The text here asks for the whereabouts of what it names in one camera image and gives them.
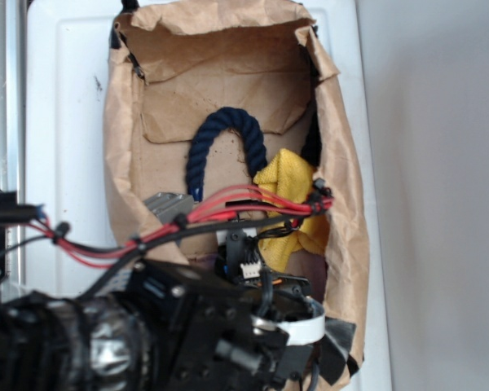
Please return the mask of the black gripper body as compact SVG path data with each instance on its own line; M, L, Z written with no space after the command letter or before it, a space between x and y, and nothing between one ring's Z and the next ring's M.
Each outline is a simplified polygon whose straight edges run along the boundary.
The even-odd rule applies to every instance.
M266 266L253 232L219 234L219 276L196 285L174 360L177 390L281 390L301 380L324 336L307 279Z

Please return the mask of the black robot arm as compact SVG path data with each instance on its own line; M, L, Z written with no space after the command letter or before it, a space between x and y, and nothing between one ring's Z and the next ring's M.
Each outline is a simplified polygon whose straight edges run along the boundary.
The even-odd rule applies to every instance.
M0 303L0 390L280 390L324 334L322 306L268 271L238 286L141 260L122 291Z

